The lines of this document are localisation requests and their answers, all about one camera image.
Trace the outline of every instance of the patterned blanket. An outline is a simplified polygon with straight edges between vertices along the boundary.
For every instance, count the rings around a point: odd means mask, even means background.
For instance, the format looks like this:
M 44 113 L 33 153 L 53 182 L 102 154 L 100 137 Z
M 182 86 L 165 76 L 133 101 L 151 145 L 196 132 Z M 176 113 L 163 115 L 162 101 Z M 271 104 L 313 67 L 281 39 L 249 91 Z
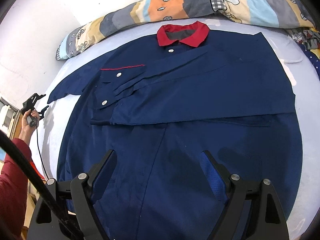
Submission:
M 141 0 L 72 31 L 58 47 L 56 60 L 73 57 L 120 30 L 140 24 L 212 14 L 223 14 L 242 24 L 314 28 L 300 0 Z

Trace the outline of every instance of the bed sheet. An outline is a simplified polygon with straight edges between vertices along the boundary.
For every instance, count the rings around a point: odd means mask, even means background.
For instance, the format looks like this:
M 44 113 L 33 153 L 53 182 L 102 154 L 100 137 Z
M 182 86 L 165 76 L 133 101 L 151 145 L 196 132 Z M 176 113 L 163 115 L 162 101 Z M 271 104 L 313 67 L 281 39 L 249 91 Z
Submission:
M 281 29 L 243 25 L 219 17 L 211 19 L 184 19 L 170 21 L 170 24 L 187 25 L 201 21 L 212 30 L 256 34 L 262 32 L 275 51 L 291 81 L 296 95 L 296 112 L 303 144 L 303 163 L 301 180 L 295 204 L 287 220 L 290 239 L 296 239 L 310 225 L 320 207 L 320 82 L 316 70 L 299 46 Z M 46 106 L 47 99 L 56 85 L 70 73 L 98 56 L 139 37 L 155 34 L 161 25 L 156 22 L 138 26 L 95 44 L 77 57 L 66 61 L 46 91 L 47 96 L 39 101 L 37 109 Z M 57 162 L 63 134 L 70 114 L 80 96 L 68 95 L 50 104 L 38 128 L 39 147 L 45 169 L 50 178 L 56 178 Z M 31 138 L 30 148 L 33 161 L 44 174 L 37 149 L 36 133 Z

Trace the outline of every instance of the shirt collar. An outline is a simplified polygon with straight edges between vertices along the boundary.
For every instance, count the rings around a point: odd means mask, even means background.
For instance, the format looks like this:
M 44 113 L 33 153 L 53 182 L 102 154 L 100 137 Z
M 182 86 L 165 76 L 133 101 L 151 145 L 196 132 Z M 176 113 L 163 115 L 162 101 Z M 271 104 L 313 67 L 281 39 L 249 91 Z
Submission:
M 182 40 L 170 40 L 166 34 L 166 32 L 179 32 L 184 30 L 195 30 L 195 32 Z M 180 41 L 184 44 L 187 44 L 192 47 L 198 47 L 208 36 L 209 33 L 209 27 L 205 25 L 204 23 L 201 23 L 199 21 L 196 21 L 193 24 L 190 25 L 163 25 L 157 32 L 157 39 L 159 46 L 168 46 L 175 41 Z

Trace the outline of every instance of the red sleeve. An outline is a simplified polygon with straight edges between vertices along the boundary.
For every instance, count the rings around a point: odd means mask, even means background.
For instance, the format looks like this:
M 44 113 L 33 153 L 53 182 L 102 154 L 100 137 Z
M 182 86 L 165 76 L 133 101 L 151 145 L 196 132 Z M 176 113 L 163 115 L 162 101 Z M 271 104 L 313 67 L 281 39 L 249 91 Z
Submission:
M 29 146 L 14 138 L 12 142 L 23 155 L 31 160 Z M 7 154 L 0 175 L 0 216 L 9 230 L 17 237 L 21 235 L 27 208 L 28 179 L 18 165 Z

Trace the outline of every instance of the navy blue shirt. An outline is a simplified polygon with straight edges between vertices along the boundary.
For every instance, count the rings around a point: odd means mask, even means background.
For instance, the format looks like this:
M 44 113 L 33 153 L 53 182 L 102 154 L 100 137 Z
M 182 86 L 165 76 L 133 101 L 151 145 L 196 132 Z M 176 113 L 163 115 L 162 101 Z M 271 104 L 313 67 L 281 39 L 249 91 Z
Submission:
M 109 184 L 102 171 L 91 199 L 111 239 L 207 239 L 224 202 L 203 150 L 244 179 L 270 179 L 289 216 L 301 135 L 290 81 L 262 33 L 166 25 L 78 69 L 49 103 L 68 93 L 82 95 L 57 176 L 73 179 L 117 152 Z

